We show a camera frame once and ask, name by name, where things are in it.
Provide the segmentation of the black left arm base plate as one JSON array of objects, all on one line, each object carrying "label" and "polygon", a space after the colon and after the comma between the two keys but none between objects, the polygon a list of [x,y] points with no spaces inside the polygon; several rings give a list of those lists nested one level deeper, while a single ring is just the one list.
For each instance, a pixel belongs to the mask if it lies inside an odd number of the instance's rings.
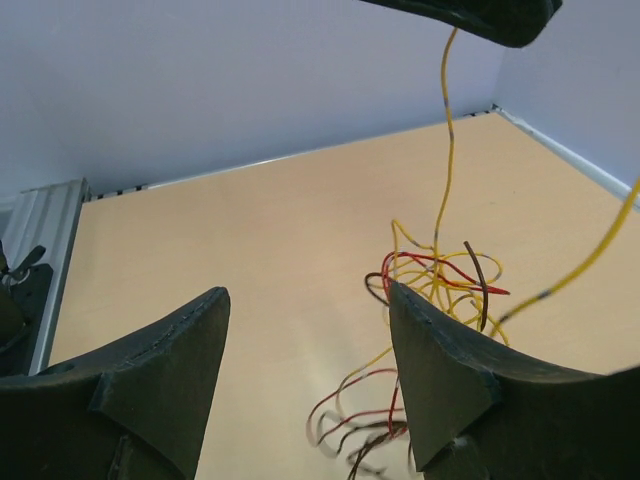
[{"label": "black left arm base plate", "polygon": [[16,267],[1,249],[1,376],[27,375],[36,348],[53,269],[35,246]]}]

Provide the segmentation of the aluminium mounting rail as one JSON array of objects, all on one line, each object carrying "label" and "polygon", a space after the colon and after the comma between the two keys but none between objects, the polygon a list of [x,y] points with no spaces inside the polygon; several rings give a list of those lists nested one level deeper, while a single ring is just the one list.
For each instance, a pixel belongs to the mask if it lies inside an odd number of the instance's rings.
[{"label": "aluminium mounting rail", "polygon": [[34,375],[50,359],[81,207],[84,179],[1,204],[1,375]]}]

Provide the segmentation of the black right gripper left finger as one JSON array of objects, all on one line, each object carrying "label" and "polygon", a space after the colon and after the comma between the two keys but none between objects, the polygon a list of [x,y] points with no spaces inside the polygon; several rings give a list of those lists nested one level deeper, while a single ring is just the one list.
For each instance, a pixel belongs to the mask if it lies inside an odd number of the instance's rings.
[{"label": "black right gripper left finger", "polygon": [[2,478],[194,478],[229,318],[214,287],[101,348],[2,378]]}]

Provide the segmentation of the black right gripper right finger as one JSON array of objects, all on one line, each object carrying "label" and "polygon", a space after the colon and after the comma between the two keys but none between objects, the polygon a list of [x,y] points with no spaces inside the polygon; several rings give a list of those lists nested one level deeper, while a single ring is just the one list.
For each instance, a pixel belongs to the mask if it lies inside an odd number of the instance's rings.
[{"label": "black right gripper right finger", "polygon": [[390,327],[425,478],[638,477],[637,369],[598,375],[530,357],[397,283]]}]

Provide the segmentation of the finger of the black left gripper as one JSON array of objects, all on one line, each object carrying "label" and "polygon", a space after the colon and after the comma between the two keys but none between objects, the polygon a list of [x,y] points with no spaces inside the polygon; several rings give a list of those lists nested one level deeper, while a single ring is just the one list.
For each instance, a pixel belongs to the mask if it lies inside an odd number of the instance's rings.
[{"label": "finger of the black left gripper", "polygon": [[370,0],[369,3],[441,21],[514,49],[534,42],[563,6],[562,0]]}]

